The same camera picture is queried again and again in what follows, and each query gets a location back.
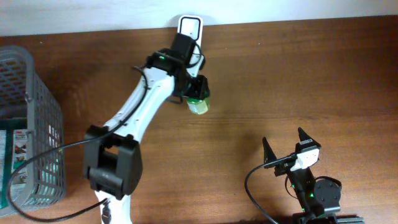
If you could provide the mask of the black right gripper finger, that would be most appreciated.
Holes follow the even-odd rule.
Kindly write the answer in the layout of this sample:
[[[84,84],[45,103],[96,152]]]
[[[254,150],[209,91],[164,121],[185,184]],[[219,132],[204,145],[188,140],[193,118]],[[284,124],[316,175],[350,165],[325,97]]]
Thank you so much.
[[[266,137],[263,137],[262,145],[263,145],[263,150],[264,150],[264,163],[267,164],[267,166],[265,166],[264,168],[270,169],[270,168],[275,167],[276,166],[275,161],[277,160],[277,157],[274,154]]]
[[[299,145],[302,149],[312,146],[316,146],[319,149],[322,147],[320,143],[310,137],[301,127],[298,128],[298,136],[300,139]]]

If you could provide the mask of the green lid jar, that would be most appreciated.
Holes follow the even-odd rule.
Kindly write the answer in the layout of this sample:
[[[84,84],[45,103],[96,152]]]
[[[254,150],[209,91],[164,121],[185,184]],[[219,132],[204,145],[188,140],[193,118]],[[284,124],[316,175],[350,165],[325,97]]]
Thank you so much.
[[[193,114],[205,114],[210,109],[210,103],[208,98],[204,100],[198,100],[194,98],[187,98],[187,105]]]

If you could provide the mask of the green glove package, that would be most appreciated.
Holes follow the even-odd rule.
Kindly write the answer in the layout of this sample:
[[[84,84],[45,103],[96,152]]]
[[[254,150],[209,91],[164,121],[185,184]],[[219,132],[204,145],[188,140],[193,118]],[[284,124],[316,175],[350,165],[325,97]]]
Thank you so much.
[[[6,200],[6,185],[13,172],[14,131],[26,129],[24,118],[1,120],[1,209],[8,206]]]

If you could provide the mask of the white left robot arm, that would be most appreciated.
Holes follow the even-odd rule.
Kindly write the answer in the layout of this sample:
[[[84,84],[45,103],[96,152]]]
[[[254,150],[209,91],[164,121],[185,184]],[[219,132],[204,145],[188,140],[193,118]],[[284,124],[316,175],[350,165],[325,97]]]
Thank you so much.
[[[170,96],[187,100],[194,114],[210,106],[208,80],[185,69],[138,69],[141,79],[122,108],[104,126],[85,134],[83,175],[100,204],[102,223],[131,223],[131,194],[142,173],[140,143],[160,106]]]

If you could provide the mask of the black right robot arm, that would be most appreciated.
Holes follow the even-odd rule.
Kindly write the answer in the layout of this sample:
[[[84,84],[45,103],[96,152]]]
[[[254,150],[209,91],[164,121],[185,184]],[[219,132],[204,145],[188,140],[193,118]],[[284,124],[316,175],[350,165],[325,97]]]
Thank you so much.
[[[278,158],[266,138],[262,139],[266,168],[274,169],[275,176],[285,175],[291,183],[302,212],[292,215],[292,223],[364,223],[364,218],[348,215],[338,216],[341,210],[342,183],[332,177],[315,177],[310,167],[319,160],[321,144],[298,128],[300,141],[295,151]]]

